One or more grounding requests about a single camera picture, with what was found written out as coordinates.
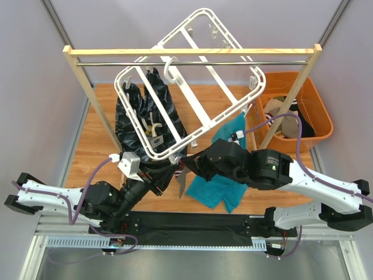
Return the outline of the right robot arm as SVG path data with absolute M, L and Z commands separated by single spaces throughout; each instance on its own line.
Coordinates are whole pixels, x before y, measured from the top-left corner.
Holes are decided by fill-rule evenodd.
M 356 232 L 372 224 L 372 208 L 363 204 L 369 193 L 367 181 L 330 178 L 275 150 L 250 152 L 237 143 L 218 139 L 205 150 L 182 157 L 180 163 L 206 181 L 219 175 L 257 190 L 290 191 L 312 200 L 294 207 L 266 209 L 260 224 L 266 231 L 324 223 L 334 230 Z

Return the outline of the white plastic clip hanger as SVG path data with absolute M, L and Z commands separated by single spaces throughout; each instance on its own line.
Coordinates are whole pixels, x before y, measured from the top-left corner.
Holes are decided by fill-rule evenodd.
M 227 43 L 227 46 L 225 46 L 223 49 L 225 51 L 238 51 L 238 56 L 240 56 L 242 59 L 241 64 L 249 66 L 251 72 L 253 73 L 253 75 L 249 79 L 249 93 L 247 93 L 244 97 L 242 97 L 239 100 L 237 100 L 234 97 L 232 92 L 228 89 L 228 86 L 223 82 L 222 78 L 215 71 L 214 67 L 217 66 L 217 63 L 207 60 L 206 56 L 210 54 L 210 50 L 204 51 L 201 48 L 199 48 L 197 44 L 194 42 L 192 36 L 187 32 L 187 27 L 189 26 L 189 24 L 191 24 L 196 18 L 200 16 L 206 16 L 207 18 L 209 18 L 212 24 L 212 28 L 217 30 L 217 32 L 223 36 L 225 42 Z M 228 97 L 229 101 L 231 102 L 231 106 L 223 112 L 221 112 L 215 118 L 210 118 L 208 116 L 207 112 L 202 107 L 201 103 L 195 96 L 190 86 L 187 84 L 181 72 L 178 70 L 178 67 L 181 66 L 181 62 L 179 62 L 179 60 L 177 59 L 177 55 L 172 54 L 170 50 L 165 49 L 164 47 L 165 44 L 169 42 L 171 39 L 173 39 L 178 33 L 182 34 L 185 37 L 188 44 L 191 46 L 190 51 L 192 55 L 196 55 L 199 57 L 199 60 L 196 61 L 195 64 L 207 68 L 213 79 L 217 82 L 219 87 L 222 89 L 224 94 Z M 141 69 L 141 66 L 145 66 L 147 64 L 146 60 L 150 56 L 148 54 L 141 55 L 135 62 L 128 64 L 127 67 L 124 70 L 122 70 L 115 78 L 114 88 L 117 91 L 118 97 L 122 101 L 126 114 L 129 117 L 134 127 L 134 130 L 137 133 L 141 141 L 141 144 L 145 149 L 146 154 L 149 158 L 153 160 L 168 159 L 170 155 L 173 155 L 179 152 L 181 149 L 187 147 L 189 144 L 194 143 L 204 133 L 210 131 L 212 128 L 226 120 L 228 117 L 236 113 L 238 110 L 241 110 L 243 112 L 248 111 L 249 105 L 263 93 L 266 87 L 266 76 L 260 69 L 260 62 L 253 61 L 249 55 L 243 52 L 243 48 L 238 43 L 238 41 L 228 31 L 225 25 L 222 24 L 221 20 L 216 16 L 216 14 L 209 8 L 200 8 L 191 13 L 184 21 L 182 21 L 168 35 L 166 35 L 161 41 L 159 41 L 156 46 L 152 47 L 151 53 L 161 58 L 162 64 L 164 65 L 163 75 L 165 79 L 172 84 L 176 84 L 179 87 L 182 94 L 184 95 L 187 102 L 189 103 L 192 110 L 195 112 L 196 116 L 202 124 L 202 126 L 198 128 L 196 131 L 192 132 L 185 138 L 181 138 L 178 132 L 176 131 L 174 124 L 171 122 L 167 112 L 165 111 L 164 106 L 162 105 L 159 98 L 156 96 L 152 86 L 147 80 L 145 73 Z M 153 147 L 149 142 L 146 134 L 140 127 L 140 123 L 137 119 L 134 109 L 125 97 L 122 86 L 127 85 L 129 81 L 128 74 L 132 70 L 136 70 L 139 74 L 141 80 L 143 81 L 145 87 L 149 91 L 156 106 L 161 112 L 161 115 L 166 121 L 166 124 L 168 125 L 173 137 L 176 140 L 176 144 L 169 147 L 164 152 L 157 153 L 153 150 Z

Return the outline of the white hanger clip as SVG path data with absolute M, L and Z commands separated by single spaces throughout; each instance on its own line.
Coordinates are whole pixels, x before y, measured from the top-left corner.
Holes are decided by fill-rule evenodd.
M 179 165 L 179 164 L 180 164 L 180 160 L 181 160 L 181 158 L 182 158 L 182 156 L 180 156 L 180 155 L 176 155 L 176 154 L 170 155 L 170 156 L 168 157 L 168 159 L 169 159 L 169 161 L 170 161 L 170 163 L 171 163 L 172 165 Z

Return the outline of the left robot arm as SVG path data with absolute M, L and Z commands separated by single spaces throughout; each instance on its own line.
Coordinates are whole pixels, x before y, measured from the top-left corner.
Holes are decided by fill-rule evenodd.
M 93 183 L 97 172 L 109 162 L 116 163 L 119 167 L 129 167 L 118 154 L 111 154 L 94 169 L 86 185 L 81 188 L 48 186 L 28 173 L 22 173 L 13 182 L 18 193 L 9 195 L 4 204 L 25 215 L 35 215 L 38 212 L 66 215 L 70 225 L 86 222 L 104 233 L 122 233 L 127 214 L 148 192 L 161 196 L 178 165 L 171 164 L 168 160 L 138 161 L 136 165 L 139 169 L 135 174 L 139 178 L 127 178 L 118 190 L 106 181 Z

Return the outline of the beige maroon-cuffed sock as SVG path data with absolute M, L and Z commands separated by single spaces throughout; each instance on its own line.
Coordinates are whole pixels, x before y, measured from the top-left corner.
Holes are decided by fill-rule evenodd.
M 178 193 L 178 198 L 179 199 L 181 199 L 183 194 L 184 194 L 185 187 L 186 187 L 186 184 L 187 184 L 187 178 L 186 177 L 187 177 L 187 174 L 189 172 L 190 172 L 190 170 L 184 164 L 181 164 L 174 173 L 175 179 L 179 184 L 179 193 Z

